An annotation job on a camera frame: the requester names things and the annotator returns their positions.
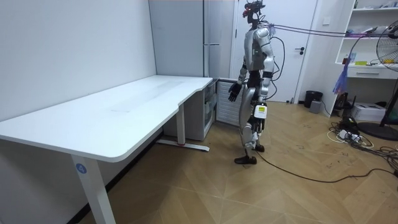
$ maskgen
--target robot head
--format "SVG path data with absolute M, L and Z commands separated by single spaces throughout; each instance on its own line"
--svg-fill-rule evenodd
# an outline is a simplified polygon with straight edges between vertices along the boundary
M 258 16 L 261 15 L 261 9 L 265 7 L 265 5 L 262 4 L 262 0 L 257 0 L 254 2 L 248 2 L 244 5 L 244 12 L 243 12 L 243 17 L 248 17 L 248 23 L 253 23 L 256 21 L 258 23 L 258 18 L 253 19 L 253 14 L 257 14 Z

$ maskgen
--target humanoid robot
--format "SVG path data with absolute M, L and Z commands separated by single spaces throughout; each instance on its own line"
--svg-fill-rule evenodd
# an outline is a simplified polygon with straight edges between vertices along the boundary
M 243 86 L 242 103 L 239 109 L 239 132 L 246 155 L 235 159 L 237 164 L 257 164 L 253 151 L 264 152 L 259 136 L 267 118 L 267 96 L 274 74 L 274 54 L 271 48 L 271 30 L 262 26 L 259 16 L 262 0 L 244 5 L 243 17 L 252 24 L 244 40 L 244 58 L 238 81 L 229 89 L 229 100 L 235 101 Z

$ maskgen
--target desk top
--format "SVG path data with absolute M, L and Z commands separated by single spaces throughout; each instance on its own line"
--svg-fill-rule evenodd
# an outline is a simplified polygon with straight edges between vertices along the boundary
M 211 81 L 154 75 L 0 122 L 0 139 L 118 162 Z

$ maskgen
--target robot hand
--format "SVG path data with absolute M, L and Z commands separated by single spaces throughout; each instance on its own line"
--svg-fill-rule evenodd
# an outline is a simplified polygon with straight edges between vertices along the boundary
M 233 85 L 231 85 L 231 88 L 229 88 L 229 90 L 228 90 L 228 93 L 229 93 L 228 99 L 231 102 L 235 102 L 235 100 L 238 97 L 241 90 L 242 90 L 242 84 L 234 83 Z

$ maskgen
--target robot leg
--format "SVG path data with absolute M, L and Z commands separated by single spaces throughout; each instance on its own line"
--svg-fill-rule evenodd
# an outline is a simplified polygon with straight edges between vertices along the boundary
M 258 140 L 257 133 L 252 130 L 250 123 L 253 105 L 251 100 L 256 92 L 255 88 L 248 88 L 244 86 L 242 103 L 239 109 L 239 133 L 241 135 L 242 145 L 246 155 L 235 159 L 237 164 L 257 164 L 256 158 L 252 154 L 252 150 L 256 148 L 256 141 Z

